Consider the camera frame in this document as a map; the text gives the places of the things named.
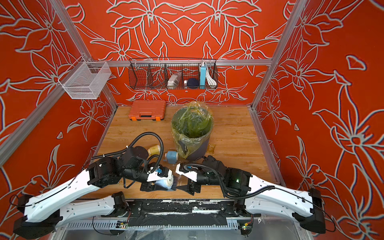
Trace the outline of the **blue pencil sharpener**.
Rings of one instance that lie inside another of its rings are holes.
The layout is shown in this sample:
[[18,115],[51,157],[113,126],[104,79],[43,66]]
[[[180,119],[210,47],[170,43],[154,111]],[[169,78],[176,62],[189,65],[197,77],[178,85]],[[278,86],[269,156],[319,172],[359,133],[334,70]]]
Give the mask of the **blue pencil sharpener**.
[[174,176],[170,175],[166,179],[157,180],[155,184],[164,188],[166,191],[171,190],[174,185]]
[[165,154],[165,158],[169,164],[175,165],[179,159],[179,153],[177,151],[168,151]]

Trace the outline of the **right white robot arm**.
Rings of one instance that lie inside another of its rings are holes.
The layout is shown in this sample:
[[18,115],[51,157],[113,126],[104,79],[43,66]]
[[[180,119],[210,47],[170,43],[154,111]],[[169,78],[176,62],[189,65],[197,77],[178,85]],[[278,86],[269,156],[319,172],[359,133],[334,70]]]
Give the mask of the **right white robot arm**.
[[326,217],[321,192],[310,188],[299,191],[263,180],[247,171],[226,167],[213,156],[201,163],[181,163],[177,174],[188,178],[179,189],[191,195],[202,186],[218,186],[225,198],[234,200],[240,209],[251,214],[275,215],[292,219],[303,229],[325,234]]

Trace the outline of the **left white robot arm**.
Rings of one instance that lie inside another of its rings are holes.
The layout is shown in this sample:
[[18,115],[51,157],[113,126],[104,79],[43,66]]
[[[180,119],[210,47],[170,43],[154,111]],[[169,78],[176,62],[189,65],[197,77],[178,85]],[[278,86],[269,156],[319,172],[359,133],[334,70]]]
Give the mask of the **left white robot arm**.
[[77,202],[80,197],[121,180],[141,183],[141,191],[174,191],[172,170],[160,164],[164,143],[153,132],[137,136],[124,150],[95,156],[86,169],[71,180],[38,196],[23,195],[16,207],[23,216],[14,222],[13,233],[27,240],[43,237],[69,222],[84,218],[123,217],[131,213],[124,193]]

